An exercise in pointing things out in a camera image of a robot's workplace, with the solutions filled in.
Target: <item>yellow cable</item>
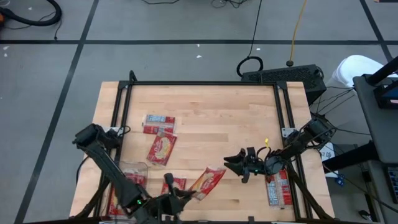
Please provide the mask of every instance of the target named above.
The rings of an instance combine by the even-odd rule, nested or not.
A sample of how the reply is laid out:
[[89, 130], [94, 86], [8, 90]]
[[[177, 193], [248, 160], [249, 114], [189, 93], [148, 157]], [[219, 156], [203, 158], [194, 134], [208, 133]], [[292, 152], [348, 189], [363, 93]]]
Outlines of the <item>yellow cable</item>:
[[293, 33], [293, 39], [292, 39], [292, 49], [290, 50], [290, 61], [293, 59], [293, 54], [294, 54], [294, 40], [296, 39], [296, 32], [297, 28], [299, 27], [299, 23], [301, 21], [301, 18], [303, 17], [305, 5], [307, 4], [307, 0], [304, 0], [303, 7], [301, 8], [300, 15], [298, 16], [298, 20], [296, 23], [296, 26], [294, 27], [294, 33]]

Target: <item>white container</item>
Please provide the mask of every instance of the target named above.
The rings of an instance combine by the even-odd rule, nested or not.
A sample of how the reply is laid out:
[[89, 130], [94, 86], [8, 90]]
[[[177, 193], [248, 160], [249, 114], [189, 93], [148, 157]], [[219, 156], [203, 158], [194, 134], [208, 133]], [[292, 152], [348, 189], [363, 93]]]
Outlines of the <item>white container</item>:
[[[366, 124], [356, 91], [348, 90], [354, 87], [354, 77], [363, 74], [373, 74], [382, 66], [379, 62], [361, 55], [352, 55], [344, 59], [333, 72], [331, 78], [326, 82], [327, 91], [322, 94], [318, 113], [326, 114], [325, 116], [330, 123], [338, 128], [369, 134], [368, 125]], [[341, 97], [336, 99], [334, 96], [338, 94], [341, 94]], [[315, 101], [315, 104], [311, 108], [311, 111], [314, 113], [317, 111], [318, 105], [316, 103], [318, 102], [319, 100]], [[339, 141], [338, 139], [337, 141], [345, 144], [362, 145], [370, 140], [369, 136], [357, 135], [355, 138], [352, 138], [351, 134], [347, 134], [345, 133], [345, 136], [349, 136], [351, 141]]]

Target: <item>gray floor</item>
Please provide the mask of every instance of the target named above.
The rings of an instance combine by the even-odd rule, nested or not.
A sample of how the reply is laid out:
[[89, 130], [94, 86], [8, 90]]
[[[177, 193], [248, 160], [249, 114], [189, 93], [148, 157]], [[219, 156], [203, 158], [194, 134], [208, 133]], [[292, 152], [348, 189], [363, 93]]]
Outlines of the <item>gray floor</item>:
[[[250, 45], [224, 44], [228, 41], [223, 40], [250, 40], [259, 4], [249, 0], [239, 9], [229, 4], [215, 9], [210, 6], [210, 0], [181, 0], [176, 4], [154, 6], [138, 0], [57, 2], [63, 9], [58, 44], [52, 41], [57, 26], [0, 31], [2, 223], [16, 220], [29, 182], [36, 181], [37, 185], [30, 185], [35, 190], [26, 214], [21, 212], [19, 218], [23, 219], [25, 214], [25, 222], [34, 222], [68, 217], [75, 172], [82, 158], [82, 152], [71, 145], [71, 140], [91, 122], [101, 82], [126, 79], [131, 69], [139, 80], [239, 80], [235, 69], [248, 54]], [[290, 53], [289, 39], [302, 3], [303, 0], [263, 0], [256, 39], [269, 41], [255, 45], [252, 54], [262, 57], [264, 69], [285, 66]], [[389, 53], [395, 57], [398, 24], [394, 21], [398, 4], [372, 0], [366, 3], [382, 37], [390, 44]], [[90, 29], [87, 35], [82, 35], [93, 6], [94, 18], [87, 27]], [[43, 0], [11, 0], [8, 7], [16, 14], [33, 19], [53, 11]], [[15, 21], [6, 25], [22, 26]], [[132, 40], [191, 41], [189, 44], [167, 41], [154, 44]], [[295, 65], [317, 64], [325, 72], [326, 80], [344, 58], [353, 54], [387, 62], [381, 47], [386, 43], [377, 39], [360, 0], [308, 0], [297, 40], [321, 40], [298, 42], [294, 61]], [[257, 69], [256, 63], [248, 62], [243, 67], [244, 71]], [[72, 77], [72, 82], [62, 104], [63, 101], [58, 100], [67, 77]], [[53, 117], [57, 103], [63, 106], [59, 119]], [[51, 120], [55, 131], [46, 147], [45, 137], [51, 136], [47, 133]], [[44, 165], [40, 175], [32, 176], [40, 152], [46, 156]], [[361, 181], [356, 178], [358, 170], [347, 172]], [[328, 184], [336, 216], [361, 221], [356, 215], [358, 210], [366, 208], [361, 194], [348, 184], [343, 188], [332, 180]]]

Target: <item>black stand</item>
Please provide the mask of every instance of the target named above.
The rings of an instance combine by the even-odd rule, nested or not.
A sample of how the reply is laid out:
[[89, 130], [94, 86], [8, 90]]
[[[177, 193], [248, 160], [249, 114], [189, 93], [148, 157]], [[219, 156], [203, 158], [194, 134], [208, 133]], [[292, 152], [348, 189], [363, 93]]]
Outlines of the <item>black stand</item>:
[[[369, 141], [369, 143], [363, 146], [323, 161], [322, 163], [330, 170], [336, 171], [345, 167], [366, 162], [371, 159], [379, 160], [379, 156], [377, 154], [376, 148], [374, 147], [374, 143], [372, 141]], [[330, 172], [326, 168], [323, 168], [323, 170], [326, 174]]]

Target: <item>wooden tabletop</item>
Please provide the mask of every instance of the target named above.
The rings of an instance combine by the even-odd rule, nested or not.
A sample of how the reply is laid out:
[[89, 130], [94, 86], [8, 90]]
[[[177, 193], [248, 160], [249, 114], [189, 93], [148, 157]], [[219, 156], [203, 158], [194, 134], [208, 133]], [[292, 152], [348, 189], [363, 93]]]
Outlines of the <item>wooden tabletop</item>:
[[[117, 82], [102, 83], [94, 123], [110, 126], [117, 85]], [[302, 83], [288, 83], [288, 87], [294, 121], [299, 128], [310, 120], [307, 99]], [[280, 98], [287, 125], [281, 91]], [[176, 117], [178, 139], [166, 167], [146, 161], [155, 138], [153, 134], [142, 133], [142, 118], [147, 114]], [[186, 177], [188, 188], [206, 166], [222, 166], [223, 157], [236, 155], [241, 148], [259, 149], [264, 146], [265, 138], [272, 149], [282, 148], [272, 86], [133, 86], [127, 125], [131, 132], [124, 137], [121, 160], [147, 162], [147, 191], [152, 196], [160, 194], [167, 172]], [[260, 157], [265, 155], [265, 151], [261, 152]], [[319, 153], [307, 150], [302, 160], [309, 191], [334, 216]], [[93, 160], [87, 160], [81, 168], [70, 215], [76, 215], [90, 200], [98, 188], [100, 174]], [[297, 192], [301, 216], [305, 217], [302, 195], [298, 189]], [[269, 206], [264, 176], [251, 175], [249, 182], [242, 184], [241, 177], [227, 170], [205, 199], [187, 204], [181, 219], [247, 221], [248, 216], [254, 216], [256, 221], [294, 220], [293, 209], [276, 210]]]

